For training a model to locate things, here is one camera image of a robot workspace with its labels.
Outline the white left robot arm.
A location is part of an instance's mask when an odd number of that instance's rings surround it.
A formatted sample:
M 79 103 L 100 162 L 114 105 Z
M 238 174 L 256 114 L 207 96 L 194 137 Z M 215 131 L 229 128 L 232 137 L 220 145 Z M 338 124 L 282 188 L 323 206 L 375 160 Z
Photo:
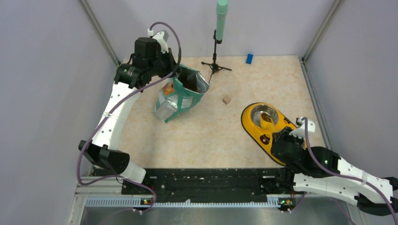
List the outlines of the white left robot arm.
M 134 103 L 144 89 L 153 86 L 152 77 L 159 76 L 163 81 L 172 76 L 177 66 L 165 37 L 156 34 L 138 38 L 129 61 L 117 68 L 99 124 L 88 140 L 79 144 L 78 163 L 85 157 L 115 177 L 132 180 L 138 193 L 148 192 L 151 182 L 145 178 L 145 169 L 134 163 L 128 153 L 119 150 L 119 140 Z

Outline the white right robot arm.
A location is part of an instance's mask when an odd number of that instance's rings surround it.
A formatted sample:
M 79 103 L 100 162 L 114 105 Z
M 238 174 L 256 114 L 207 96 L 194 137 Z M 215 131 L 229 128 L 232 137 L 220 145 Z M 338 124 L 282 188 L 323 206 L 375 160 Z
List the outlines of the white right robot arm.
M 398 211 L 394 177 L 378 178 L 348 163 L 325 147 L 303 148 L 304 139 L 285 127 L 272 134 L 271 155 L 285 164 L 275 178 L 281 193 L 310 192 L 357 206 L 362 212 L 387 216 Z

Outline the green pet food bag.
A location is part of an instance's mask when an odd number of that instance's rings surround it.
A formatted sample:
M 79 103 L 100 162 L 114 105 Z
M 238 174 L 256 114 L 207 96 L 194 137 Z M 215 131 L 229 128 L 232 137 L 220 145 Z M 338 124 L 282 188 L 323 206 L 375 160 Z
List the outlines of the green pet food bag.
M 184 78 L 196 78 L 198 91 L 185 89 L 181 83 Z M 159 90 L 153 113 L 157 119 L 167 123 L 196 106 L 208 90 L 209 83 L 200 71 L 180 65 L 177 74 Z

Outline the yellow plastic scoop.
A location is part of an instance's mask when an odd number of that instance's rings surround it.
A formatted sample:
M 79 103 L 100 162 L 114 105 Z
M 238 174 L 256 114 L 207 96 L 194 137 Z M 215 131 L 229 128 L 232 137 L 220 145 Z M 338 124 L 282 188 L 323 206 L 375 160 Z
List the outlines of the yellow plastic scoop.
M 279 121 L 279 117 L 273 117 L 270 114 L 263 112 L 260 114 L 260 127 L 264 131 L 264 133 L 275 133 L 279 130 L 277 129 L 277 123 Z

